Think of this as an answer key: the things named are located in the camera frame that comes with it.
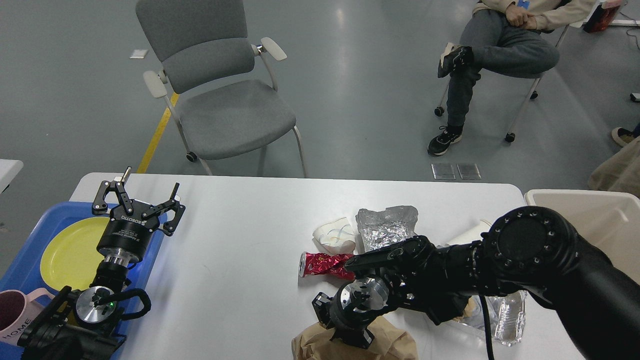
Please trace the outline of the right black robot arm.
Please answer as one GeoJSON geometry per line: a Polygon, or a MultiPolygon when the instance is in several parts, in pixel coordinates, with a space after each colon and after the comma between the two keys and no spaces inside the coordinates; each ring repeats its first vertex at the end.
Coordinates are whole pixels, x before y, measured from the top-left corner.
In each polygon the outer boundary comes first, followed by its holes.
{"type": "Polygon", "coordinates": [[[528,291],[557,312],[586,359],[638,359],[640,288],[562,215],[519,207],[480,240],[437,248],[424,235],[351,257],[355,280],[312,301],[318,321],[348,346],[368,349],[368,326],[398,308],[442,322],[462,315],[470,296],[528,291]]]}

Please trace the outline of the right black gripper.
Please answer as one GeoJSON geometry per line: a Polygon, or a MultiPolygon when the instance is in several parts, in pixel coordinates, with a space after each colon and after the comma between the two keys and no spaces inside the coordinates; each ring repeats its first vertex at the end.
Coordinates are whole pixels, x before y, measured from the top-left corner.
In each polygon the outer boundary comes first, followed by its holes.
{"type": "Polygon", "coordinates": [[[389,297],[390,290],[382,280],[354,280],[342,285],[333,297],[319,292],[311,305],[320,325],[334,329],[332,340],[338,338],[366,350],[375,339],[368,326],[384,314],[389,297]]]}

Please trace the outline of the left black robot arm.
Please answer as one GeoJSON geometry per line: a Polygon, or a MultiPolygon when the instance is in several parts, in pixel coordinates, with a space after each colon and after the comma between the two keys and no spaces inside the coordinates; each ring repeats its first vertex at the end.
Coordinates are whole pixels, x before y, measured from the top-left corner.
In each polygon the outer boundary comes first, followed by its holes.
{"type": "Polygon", "coordinates": [[[142,288],[132,288],[128,273],[146,255],[155,231],[171,237],[185,212],[178,197],[152,205],[128,196],[122,176],[104,181],[92,203],[92,214],[109,217],[96,250],[103,260],[85,289],[66,285],[30,322],[17,344],[23,360],[109,360],[127,337],[116,331],[121,322],[150,312],[151,300],[142,288]]]}

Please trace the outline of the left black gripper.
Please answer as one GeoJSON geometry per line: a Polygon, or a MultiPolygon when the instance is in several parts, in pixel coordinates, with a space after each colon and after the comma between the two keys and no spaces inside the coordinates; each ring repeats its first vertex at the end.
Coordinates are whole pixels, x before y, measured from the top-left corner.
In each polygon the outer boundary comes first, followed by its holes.
{"type": "Polygon", "coordinates": [[[100,183],[91,206],[93,215],[105,215],[108,205],[105,201],[107,194],[115,193],[119,205],[125,208],[125,214],[112,213],[96,250],[104,256],[103,262],[111,264],[137,264],[144,259],[153,232],[160,226],[159,216],[169,211],[174,212],[172,219],[162,224],[160,230],[171,237],[185,213],[178,196],[179,183],[174,184],[170,199],[158,205],[151,205],[142,212],[142,219],[130,216],[133,214],[133,201],[129,198],[125,184],[131,174],[131,166],[126,167],[122,176],[112,181],[103,180],[100,183]]]}

